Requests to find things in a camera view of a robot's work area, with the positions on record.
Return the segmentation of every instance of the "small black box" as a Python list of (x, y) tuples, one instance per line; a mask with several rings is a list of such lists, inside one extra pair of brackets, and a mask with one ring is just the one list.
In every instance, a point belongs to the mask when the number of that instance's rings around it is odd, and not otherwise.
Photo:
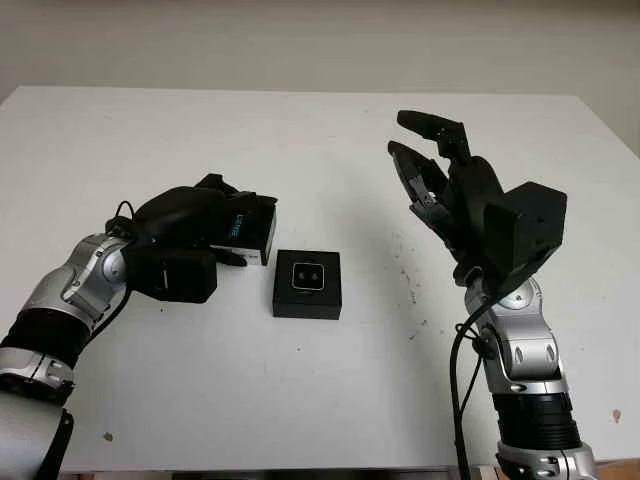
[(341, 308), (338, 252), (278, 250), (274, 317), (337, 320)]
[(249, 264), (267, 265), (276, 228), (275, 205), (235, 212), (226, 227), (219, 238), (211, 239), (211, 248), (240, 255)]

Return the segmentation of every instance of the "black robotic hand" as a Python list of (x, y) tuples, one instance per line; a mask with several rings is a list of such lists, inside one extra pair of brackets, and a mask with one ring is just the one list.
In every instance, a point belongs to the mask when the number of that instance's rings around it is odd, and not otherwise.
[(251, 236), (275, 202), (239, 192), (221, 175), (209, 174), (194, 187), (172, 188), (149, 200), (132, 211), (132, 218), (116, 214), (106, 231), (132, 240), (122, 252), (129, 290), (158, 300), (203, 303), (217, 286), (216, 262), (246, 265), (243, 257), (211, 245)]
[(533, 182), (505, 193), (491, 165), (471, 155), (462, 123), (407, 110), (398, 123), (437, 142), (440, 156), (451, 161), (447, 178), (434, 160), (388, 144), (411, 210), (458, 262), (456, 284), (481, 276), (484, 291), (498, 298), (516, 289), (562, 243), (566, 195)]

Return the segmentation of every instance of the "white wall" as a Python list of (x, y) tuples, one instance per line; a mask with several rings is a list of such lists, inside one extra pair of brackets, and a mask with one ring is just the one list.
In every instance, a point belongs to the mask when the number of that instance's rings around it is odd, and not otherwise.
[(640, 2), (0, 0), (20, 84), (574, 94), (640, 152)]

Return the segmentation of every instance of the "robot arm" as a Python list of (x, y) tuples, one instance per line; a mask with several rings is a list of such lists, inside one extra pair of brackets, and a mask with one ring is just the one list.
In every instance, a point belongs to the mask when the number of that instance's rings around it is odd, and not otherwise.
[(542, 292), (533, 280), (562, 243), (566, 195), (532, 182), (504, 192), (482, 157), (472, 156), (464, 126), (435, 115), (401, 111), (398, 123), (437, 142), (451, 161), (449, 177), (434, 160), (390, 142), (410, 209), (451, 251), (454, 279), (466, 287), (471, 314), (456, 335), (451, 387), (460, 475), (470, 478), (456, 362), (460, 342), (476, 324), (501, 441), (497, 458), (512, 479), (595, 479), (589, 446), (571, 416), (558, 347), (542, 315)]
[(216, 262), (246, 265), (211, 245), (250, 230), (275, 202), (208, 175), (155, 197), (132, 218), (116, 214), (107, 233), (81, 240), (40, 281), (0, 343), (0, 479), (56, 478), (73, 429), (63, 408), (73, 368), (131, 291), (205, 302), (217, 286)]

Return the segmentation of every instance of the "silver metal segment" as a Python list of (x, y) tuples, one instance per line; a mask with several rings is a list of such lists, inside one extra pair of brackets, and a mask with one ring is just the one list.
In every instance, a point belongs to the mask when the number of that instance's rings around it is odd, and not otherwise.
[(58, 389), (73, 383), (73, 370), (57, 358), (22, 348), (0, 348), (0, 377), (15, 375)]
[(127, 243), (103, 233), (84, 238), (64, 265), (40, 281), (22, 310), (59, 310), (92, 330), (113, 297), (125, 287), (121, 250)]
[(0, 479), (32, 479), (53, 441), (62, 407), (0, 392)]
[(113, 297), (124, 288), (125, 265), (120, 250), (127, 243), (103, 233), (83, 239), (67, 260), (76, 276), (62, 299), (98, 321)]
[[(467, 310), (486, 298), (478, 281), (467, 290)], [(533, 278), (507, 295), (476, 322), (485, 337), (497, 337), (502, 368), (511, 380), (546, 380), (556, 376), (558, 346), (542, 315), (542, 292)]]
[(536, 480), (596, 480), (598, 473), (591, 447), (583, 443), (570, 450), (527, 450), (498, 442), (498, 456), (529, 469)]

